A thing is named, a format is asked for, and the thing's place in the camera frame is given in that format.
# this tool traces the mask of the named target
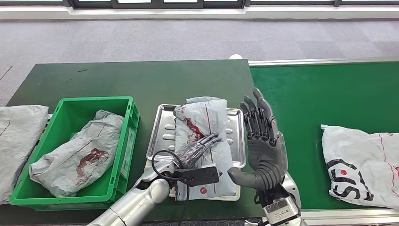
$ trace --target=white bag on conveyor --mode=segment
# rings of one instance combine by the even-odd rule
[[[399,210],[399,134],[321,125],[330,195]]]
[[[175,153],[184,145],[195,142],[211,133],[219,133],[222,142],[214,144],[195,164],[196,168],[216,164],[222,172],[218,183],[190,188],[190,200],[211,197],[233,196],[237,186],[232,182],[227,170],[233,166],[230,146],[226,140],[227,100],[215,97],[196,97],[186,100],[186,104],[175,108]],[[187,185],[177,182],[177,200],[186,200]]]
[[[0,204],[8,203],[18,176],[47,124],[48,107],[0,107]]]
[[[122,124],[122,116],[97,111],[70,141],[30,165],[31,180],[55,197],[75,196],[113,164]]]

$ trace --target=robotic thumb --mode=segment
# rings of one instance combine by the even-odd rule
[[[254,173],[242,172],[237,167],[231,167],[227,173],[229,174],[231,180],[244,187],[256,188],[256,176]]]

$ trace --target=plastic mailer bag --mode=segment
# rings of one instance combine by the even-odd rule
[[[0,204],[8,203],[18,176],[47,124],[48,107],[0,107]]]
[[[75,196],[113,164],[122,124],[122,116],[97,111],[70,141],[30,165],[31,180],[55,197]]]
[[[399,210],[399,134],[321,125],[330,195]]]
[[[196,142],[202,137],[218,133],[222,139],[205,151],[195,163],[195,168],[216,164],[222,172],[219,182],[190,188],[189,199],[206,199],[210,197],[233,196],[237,186],[232,182],[227,170],[233,166],[230,146],[226,140],[227,100],[215,97],[196,97],[186,100],[186,104],[175,108],[175,153],[179,153],[185,145]],[[177,182],[177,200],[186,200],[187,185]]]

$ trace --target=gray robotic hand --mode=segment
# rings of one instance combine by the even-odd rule
[[[228,174],[240,186],[269,190],[277,185],[287,172],[287,153],[283,134],[278,131],[270,104],[258,88],[253,94],[256,104],[245,96],[240,107],[247,128],[248,162],[254,172],[241,172],[232,167]]]

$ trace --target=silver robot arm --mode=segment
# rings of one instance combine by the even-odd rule
[[[155,164],[159,172],[172,172],[172,162],[160,161]],[[157,178],[152,168],[146,169],[136,184],[103,214],[93,220],[89,226],[136,226],[147,214],[169,195],[170,184]]]
[[[177,180],[188,186],[219,182],[219,172],[215,166],[201,169],[193,167],[211,145],[220,141],[218,134],[210,134],[194,144],[185,146],[182,154],[175,155],[172,161],[159,161],[154,164],[153,158],[152,168],[144,171],[133,188],[88,225],[136,226],[157,204],[169,196],[170,188],[176,185]]]

